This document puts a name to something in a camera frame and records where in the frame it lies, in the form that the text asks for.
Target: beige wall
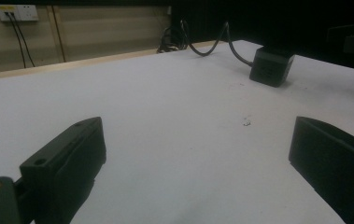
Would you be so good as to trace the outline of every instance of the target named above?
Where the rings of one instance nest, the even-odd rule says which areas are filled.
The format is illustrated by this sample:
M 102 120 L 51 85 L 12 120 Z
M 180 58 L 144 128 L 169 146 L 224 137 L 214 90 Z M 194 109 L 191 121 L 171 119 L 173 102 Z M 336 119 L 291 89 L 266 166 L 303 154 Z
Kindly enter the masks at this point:
M 170 24 L 166 7 L 36 8 L 39 21 L 20 22 L 36 66 L 156 49 Z M 0 21 L 0 71 L 21 68 L 13 27 Z

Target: black cable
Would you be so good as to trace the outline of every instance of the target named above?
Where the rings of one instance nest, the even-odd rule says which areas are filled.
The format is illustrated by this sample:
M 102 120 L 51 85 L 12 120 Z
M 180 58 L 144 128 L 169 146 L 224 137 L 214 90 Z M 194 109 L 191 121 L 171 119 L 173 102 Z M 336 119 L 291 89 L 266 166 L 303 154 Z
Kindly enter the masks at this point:
M 34 61 L 32 60 L 31 54 L 29 53 L 29 49 L 28 49 L 28 46 L 27 46 L 27 42 L 25 41 L 24 35 L 22 34 L 22 31 L 21 31 L 21 29 L 20 29 L 19 23 L 17 22 L 16 17 L 14 16 L 14 13 L 11 13 L 11 16 L 13 17 L 14 21 L 16 22 L 17 29 L 19 29 L 19 32 L 20 32 L 21 37 L 22 37 L 22 41 L 24 42 L 25 49 L 27 50 L 27 53 L 28 53 L 29 60 L 31 61 L 32 66 L 35 67 Z
M 182 28 L 184 37 L 186 38 L 189 47 L 191 47 L 191 49 L 192 49 L 196 54 L 198 54 L 198 55 L 200 55 L 200 56 L 203 56 L 203 57 L 210 55 L 210 54 L 212 53 L 212 51 L 214 51 L 214 49 L 217 47 L 218 42 L 220 41 L 220 39 L 221 39 L 222 36 L 223 36 L 223 32 L 224 32 L 225 29 L 227 28 L 226 25 L 227 25 L 227 23 L 225 23 L 225 24 L 223 25 L 223 28 L 222 28 L 222 30 L 221 30 L 220 33 L 219 33 L 218 39 L 215 41 L 215 44 L 212 46 L 212 48 L 211 48 L 209 51 L 207 51 L 206 53 L 202 53 L 202 52 L 198 51 L 198 50 L 193 46 L 193 44 L 191 43 L 191 40 L 190 40 L 190 37 L 189 37 L 189 25 L 188 25 L 188 23 L 185 22 L 184 20 L 180 21 L 180 26 L 181 26 L 181 28 Z
M 186 49 L 187 47 L 188 44 L 183 34 L 177 28 L 171 26 L 164 29 L 157 53 L 177 51 Z
M 14 26 L 14 22 L 13 22 L 13 20 L 11 19 L 10 15 L 8 15 L 8 12 L 5 12 L 5 14 L 6 14 L 6 15 L 8 16 L 8 18 L 10 19 L 11 25 L 13 25 L 14 33 L 16 33 L 16 37 L 17 37 L 17 39 L 19 40 L 20 52 L 21 52 L 21 56 L 22 56 L 22 62 L 24 63 L 24 68 L 26 68 L 27 66 L 26 66 L 26 64 L 25 64 L 25 58 L 24 58 L 24 53 L 22 52 L 22 45 L 21 45 L 21 41 L 20 41 L 19 34 L 17 33 L 16 27 Z
M 234 46 L 233 46 L 233 41 L 232 41 L 232 39 L 230 38 L 229 22 L 226 22 L 226 23 L 227 23 L 227 31 L 226 31 L 226 34 L 227 34 L 227 38 L 228 38 L 228 42 L 229 42 L 229 47 L 230 47 L 230 49 L 232 50 L 233 55 L 234 55 L 238 60 L 240 60 L 240 62 L 242 62 L 242 63 L 248 65 L 249 67 L 252 67 L 253 62 L 250 62 L 250 61 L 244 59 L 244 58 L 241 57 L 241 56 L 237 53 L 237 51 L 235 50 L 235 48 L 234 48 Z
M 212 51 L 215 49 L 215 47 L 218 45 L 218 42 L 219 42 L 220 39 L 222 38 L 224 31 L 226 30 L 226 35 L 227 35 L 227 38 L 228 38 L 229 47 L 230 47 L 230 49 L 232 50 L 233 55 L 234 55 L 239 61 L 241 61 L 242 63 L 245 63 L 246 65 L 252 67 L 253 62 L 250 62 L 250 61 L 244 59 L 244 58 L 241 57 L 241 56 L 237 53 L 237 51 L 235 50 L 235 48 L 234 48 L 234 46 L 233 46 L 233 41 L 232 41 L 232 39 L 230 38 L 229 22 L 225 22 L 225 23 L 223 24 L 223 27 L 222 27 L 222 29 L 221 29 L 221 31 L 220 31 L 220 33 L 219 33 L 218 39 L 216 40 L 216 42 L 215 42 L 215 44 L 212 46 L 212 48 L 211 48 L 208 52 L 206 52 L 206 53 L 203 53 L 203 52 L 198 51 L 198 50 L 191 44 L 190 37 L 189 37 L 189 25 L 188 25 L 184 20 L 180 21 L 180 25 L 181 25 L 182 31 L 183 31 L 183 33 L 184 33 L 184 37 L 186 38 L 186 40 L 187 40 L 187 42 L 188 42 L 189 47 L 191 47 L 191 49 L 192 49 L 196 54 L 198 54 L 198 55 L 200 55 L 200 56 L 203 56 L 203 57 L 208 56 L 209 54 L 212 53 Z

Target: power outlet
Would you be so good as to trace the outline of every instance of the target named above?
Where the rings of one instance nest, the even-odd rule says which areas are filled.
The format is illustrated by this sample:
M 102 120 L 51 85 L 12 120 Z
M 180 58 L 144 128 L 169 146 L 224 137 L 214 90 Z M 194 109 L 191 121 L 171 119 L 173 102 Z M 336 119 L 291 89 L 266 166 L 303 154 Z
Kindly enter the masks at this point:
M 34 5 L 0 5 L 0 19 L 1 21 L 10 21 L 6 15 L 14 13 L 16 21 L 38 21 L 36 6 Z
M 16 21 L 20 21 L 20 13 L 16 5 L 0 5 L 0 19 L 1 21 L 10 21 L 6 13 L 14 13 Z
M 22 21 L 38 21 L 35 5 L 17 5 Z

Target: white tabletop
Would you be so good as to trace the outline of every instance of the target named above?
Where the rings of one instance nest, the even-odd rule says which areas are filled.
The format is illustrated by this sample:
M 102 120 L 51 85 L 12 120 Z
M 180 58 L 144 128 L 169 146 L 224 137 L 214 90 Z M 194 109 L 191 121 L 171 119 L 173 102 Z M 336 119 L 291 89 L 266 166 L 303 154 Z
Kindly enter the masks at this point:
M 296 56 L 280 88 L 249 71 L 221 44 L 0 78 L 0 175 L 100 116 L 108 160 L 74 224 L 344 223 L 288 154 L 296 116 L 354 135 L 354 69 Z

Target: dark background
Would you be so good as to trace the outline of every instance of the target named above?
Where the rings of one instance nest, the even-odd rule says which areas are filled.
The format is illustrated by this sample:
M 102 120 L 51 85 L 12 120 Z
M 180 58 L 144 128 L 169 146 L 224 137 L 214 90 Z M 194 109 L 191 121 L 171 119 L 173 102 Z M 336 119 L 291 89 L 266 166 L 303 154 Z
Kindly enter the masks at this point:
M 328 43 L 331 27 L 354 24 L 354 1 L 244 0 L 178 1 L 172 24 L 190 25 L 193 42 L 215 39 L 225 21 L 233 40 L 276 45 L 296 54 L 354 68 L 354 53 L 343 52 L 343 42 Z

